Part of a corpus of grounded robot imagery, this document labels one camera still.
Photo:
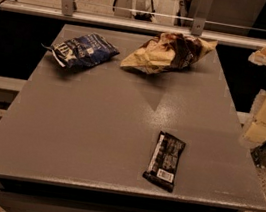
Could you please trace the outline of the blue chip bag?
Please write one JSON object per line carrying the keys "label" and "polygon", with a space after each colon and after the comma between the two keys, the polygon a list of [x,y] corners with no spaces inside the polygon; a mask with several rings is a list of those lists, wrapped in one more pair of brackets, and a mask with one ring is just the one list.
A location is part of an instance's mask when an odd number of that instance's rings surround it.
{"label": "blue chip bag", "polygon": [[91,68],[105,63],[120,52],[100,34],[86,34],[46,46],[62,68]]}

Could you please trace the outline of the brown chip bag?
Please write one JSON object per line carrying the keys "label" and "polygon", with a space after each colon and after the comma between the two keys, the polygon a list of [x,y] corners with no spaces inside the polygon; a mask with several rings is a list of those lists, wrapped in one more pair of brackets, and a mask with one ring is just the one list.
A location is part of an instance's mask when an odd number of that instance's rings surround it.
{"label": "brown chip bag", "polygon": [[196,63],[216,49],[217,41],[206,41],[179,33],[161,33],[121,61],[122,68],[145,74],[177,71]]}

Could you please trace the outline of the black rxbar chocolate bar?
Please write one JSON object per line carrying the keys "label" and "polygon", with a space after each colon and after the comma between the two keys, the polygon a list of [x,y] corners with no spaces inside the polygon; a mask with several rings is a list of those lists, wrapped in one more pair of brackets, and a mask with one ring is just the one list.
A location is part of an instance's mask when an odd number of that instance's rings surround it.
{"label": "black rxbar chocolate bar", "polygon": [[159,188],[172,192],[180,155],[185,147],[185,142],[170,135],[170,133],[161,131],[143,177]]}

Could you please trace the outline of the metal railing bar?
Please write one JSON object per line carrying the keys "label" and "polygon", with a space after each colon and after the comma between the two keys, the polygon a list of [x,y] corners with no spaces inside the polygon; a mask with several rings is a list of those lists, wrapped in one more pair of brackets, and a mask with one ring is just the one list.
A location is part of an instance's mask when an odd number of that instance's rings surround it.
{"label": "metal railing bar", "polygon": [[[76,21],[82,23],[88,23],[93,25],[100,25],[102,27],[111,27],[136,31],[137,33],[148,33],[156,34],[162,32],[178,32],[183,33],[184,35],[191,35],[192,32],[189,28],[179,27],[179,26],[167,26],[164,24],[155,24],[151,22],[146,22],[143,20],[125,18],[125,17],[113,17],[101,14],[89,14],[83,12],[75,11],[72,15],[65,15],[62,13],[62,10],[59,8],[41,6],[36,4],[18,2],[8,0],[2,2],[0,5],[0,10],[34,15],[34,16],[44,16],[46,18],[52,19],[64,19],[65,21]],[[203,40],[214,40],[218,41],[220,44],[250,48],[250,49],[260,49],[266,46],[266,40],[215,32],[204,30],[200,36]]]}

